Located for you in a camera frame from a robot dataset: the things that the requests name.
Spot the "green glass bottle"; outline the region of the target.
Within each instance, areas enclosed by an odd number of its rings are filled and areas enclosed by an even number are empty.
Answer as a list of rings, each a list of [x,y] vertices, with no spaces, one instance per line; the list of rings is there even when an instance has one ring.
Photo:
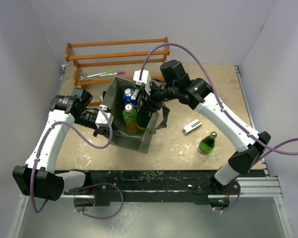
[[[215,139],[217,133],[215,131],[211,132],[210,135],[203,138],[198,146],[198,151],[202,155],[208,155],[211,153],[215,147]]]
[[[145,131],[151,119],[152,112],[147,112],[139,109],[137,111],[136,124],[139,130]]]

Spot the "blue juice carton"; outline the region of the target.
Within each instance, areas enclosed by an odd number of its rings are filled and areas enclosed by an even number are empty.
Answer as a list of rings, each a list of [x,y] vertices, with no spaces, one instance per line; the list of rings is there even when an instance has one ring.
[[[133,107],[138,107],[140,105],[140,90],[136,88],[125,89],[123,102],[125,105],[131,104]]]

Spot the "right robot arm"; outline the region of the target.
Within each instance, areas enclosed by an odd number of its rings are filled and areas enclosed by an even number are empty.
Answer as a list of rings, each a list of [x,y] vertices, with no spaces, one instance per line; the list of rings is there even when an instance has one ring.
[[[177,99],[210,120],[233,144],[236,152],[211,178],[211,189],[222,194],[239,175],[247,174],[264,152],[271,135],[246,124],[225,103],[216,98],[215,90],[201,78],[191,80],[181,62],[170,60],[160,66],[164,84],[157,86],[147,70],[139,78],[145,85],[144,111],[157,111],[165,101]]]

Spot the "green canvas bag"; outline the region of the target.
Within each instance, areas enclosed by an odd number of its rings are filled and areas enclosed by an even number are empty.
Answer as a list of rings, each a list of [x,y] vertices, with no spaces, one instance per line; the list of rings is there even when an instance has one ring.
[[[102,104],[110,108],[113,115],[113,137],[111,143],[118,147],[147,153],[151,139],[157,130],[166,128],[170,109],[165,103],[162,104],[162,121],[158,122],[159,113],[153,113],[145,130],[137,133],[127,132],[126,123],[123,119],[123,94],[127,88],[133,86],[133,83],[127,79],[115,77],[110,85],[106,88]]]

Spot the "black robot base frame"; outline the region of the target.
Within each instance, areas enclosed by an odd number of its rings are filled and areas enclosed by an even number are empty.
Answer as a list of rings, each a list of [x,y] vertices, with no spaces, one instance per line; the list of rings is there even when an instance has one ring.
[[[86,198],[96,206],[110,202],[173,202],[228,206],[229,196],[240,193],[236,180],[220,185],[214,170],[94,170],[87,172],[83,189],[65,195]]]

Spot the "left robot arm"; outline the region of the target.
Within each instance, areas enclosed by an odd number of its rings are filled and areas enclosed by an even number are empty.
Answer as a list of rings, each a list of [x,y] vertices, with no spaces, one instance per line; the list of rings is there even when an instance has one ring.
[[[87,105],[93,96],[82,88],[75,88],[69,96],[57,95],[51,100],[43,133],[23,166],[15,166],[12,176],[21,193],[26,196],[56,201],[65,191],[76,189],[80,194],[92,190],[86,172],[69,171],[55,174],[60,149],[69,129],[79,124],[96,132],[109,130],[113,136],[111,108],[100,105],[93,112]]]

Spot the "green glass bottle front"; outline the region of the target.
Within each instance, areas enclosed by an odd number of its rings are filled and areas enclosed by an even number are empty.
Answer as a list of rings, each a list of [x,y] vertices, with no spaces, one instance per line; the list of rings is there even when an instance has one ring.
[[[202,155],[208,155],[211,153],[215,147],[215,139],[217,133],[215,131],[211,132],[210,135],[203,138],[198,146],[198,151]]]

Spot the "orange soda plastic bottle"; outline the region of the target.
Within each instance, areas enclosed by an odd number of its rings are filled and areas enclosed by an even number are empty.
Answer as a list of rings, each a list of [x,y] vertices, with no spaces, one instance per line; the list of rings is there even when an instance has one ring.
[[[137,133],[137,111],[132,104],[127,104],[123,110],[123,119],[126,123],[126,130],[128,133]]]

